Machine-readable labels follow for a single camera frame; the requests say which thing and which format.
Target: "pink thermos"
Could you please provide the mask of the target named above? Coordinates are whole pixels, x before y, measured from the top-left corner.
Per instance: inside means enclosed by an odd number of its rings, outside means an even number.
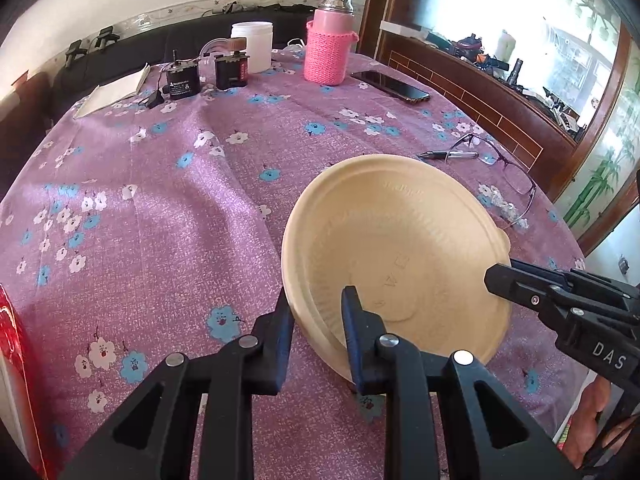
[[[347,73],[351,45],[358,41],[351,0],[323,0],[306,30],[305,79],[339,85]]]

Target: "pink knitted cover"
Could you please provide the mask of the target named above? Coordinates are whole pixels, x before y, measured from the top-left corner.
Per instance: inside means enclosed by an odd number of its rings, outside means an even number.
[[[358,41],[358,35],[317,32],[313,24],[306,24],[305,79],[321,85],[339,85],[347,73],[351,43]]]

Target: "white plastic jar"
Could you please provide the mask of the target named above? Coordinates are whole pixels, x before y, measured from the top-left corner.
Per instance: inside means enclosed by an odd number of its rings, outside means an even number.
[[[271,68],[273,23],[243,22],[231,27],[232,38],[246,38],[246,54],[249,56],[249,74],[257,74]]]

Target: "phone screen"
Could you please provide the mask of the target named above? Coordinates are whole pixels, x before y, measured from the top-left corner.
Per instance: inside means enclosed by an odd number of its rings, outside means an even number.
[[[427,94],[427,92],[418,90],[414,86],[403,83],[402,81],[398,81],[398,79],[394,79],[383,73],[376,72],[375,70],[357,72],[353,74],[353,77],[370,83],[377,88],[389,89],[393,92],[399,93],[401,96],[406,97],[407,99],[414,100],[429,97],[429,94]]]

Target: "beige bowl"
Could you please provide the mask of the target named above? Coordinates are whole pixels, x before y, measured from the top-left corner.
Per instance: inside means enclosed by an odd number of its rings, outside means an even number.
[[[462,185],[418,160],[364,155],[335,164],[303,191],[282,241],[282,279],[311,346],[351,380],[340,294],[421,350],[469,350],[483,363],[509,325],[508,301],[484,273],[510,264],[510,243]]]

